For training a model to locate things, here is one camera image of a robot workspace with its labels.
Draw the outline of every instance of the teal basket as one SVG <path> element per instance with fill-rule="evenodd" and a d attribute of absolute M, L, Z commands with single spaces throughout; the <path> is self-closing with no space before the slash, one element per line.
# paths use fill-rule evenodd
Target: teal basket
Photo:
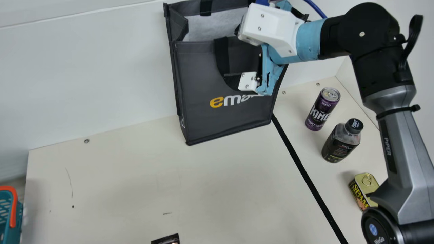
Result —
<path fill-rule="evenodd" d="M 0 186 L 0 244 L 19 244 L 23 204 L 11 186 Z"/>

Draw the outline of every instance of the yellow can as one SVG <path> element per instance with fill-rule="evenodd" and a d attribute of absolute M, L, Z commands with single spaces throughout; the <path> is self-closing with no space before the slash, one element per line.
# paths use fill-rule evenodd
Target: yellow can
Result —
<path fill-rule="evenodd" d="M 369 173 L 358 174 L 348 186 L 362 211 L 368 207 L 378 206 L 378 204 L 370 198 L 370 195 L 380 187 L 373 175 Z"/>

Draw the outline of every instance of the purple can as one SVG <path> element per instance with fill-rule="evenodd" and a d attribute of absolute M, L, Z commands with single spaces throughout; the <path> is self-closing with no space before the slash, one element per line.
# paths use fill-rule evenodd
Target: purple can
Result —
<path fill-rule="evenodd" d="M 306 118 L 306 127 L 312 131 L 321 130 L 340 99 L 341 94 L 335 88 L 322 89 Z"/>

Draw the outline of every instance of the black bottle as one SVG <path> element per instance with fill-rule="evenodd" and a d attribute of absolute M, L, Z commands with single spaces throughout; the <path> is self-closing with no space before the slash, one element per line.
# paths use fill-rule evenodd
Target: black bottle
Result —
<path fill-rule="evenodd" d="M 346 124 L 338 124 L 322 148 L 322 157 L 330 163 L 343 160 L 360 144 L 362 129 L 363 123 L 358 119 L 350 119 Z"/>

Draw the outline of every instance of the white wall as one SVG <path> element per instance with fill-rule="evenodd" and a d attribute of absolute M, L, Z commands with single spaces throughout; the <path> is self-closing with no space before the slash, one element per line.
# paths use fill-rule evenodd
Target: white wall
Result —
<path fill-rule="evenodd" d="M 418 93 L 412 104 L 419 104 L 422 107 L 421 111 L 413 113 L 414 119 L 418 124 L 419 131 L 431 156 L 434 155 L 434 132 L 432 130 L 432 121 L 434 120 L 434 110 L 432 109 L 432 97 L 434 93 L 433 82 L 433 57 L 434 49 L 432 40 L 434 40 L 434 23 L 433 8 L 434 1 L 432 0 L 378 0 L 378 4 L 382 5 L 387 11 L 392 14 L 399 22 L 401 33 L 408 37 L 408 25 L 411 18 L 415 14 L 424 15 L 424 25 L 413 52 L 408 58 L 408 63 L 413 74 L 414 83 Z M 356 99 L 359 105 L 365 110 L 371 120 L 377 124 L 375 113 L 365 108 L 362 104 L 362 99 L 355 80 L 354 71 L 349 58 L 345 59 L 341 69 L 336 77 Z"/>
<path fill-rule="evenodd" d="M 0 26 L 149 1 L 152 0 L 0 0 Z"/>
<path fill-rule="evenodd" d="M 25 174 L 29 149 L 176 114 L 162 3 L 177 0 L 108 8 L 143 1 L 0 0 L 0 181 Z M 316 2 L 335 16 L 363 1 Z M 283 87 L 341 63 L 293 64 Z"/>

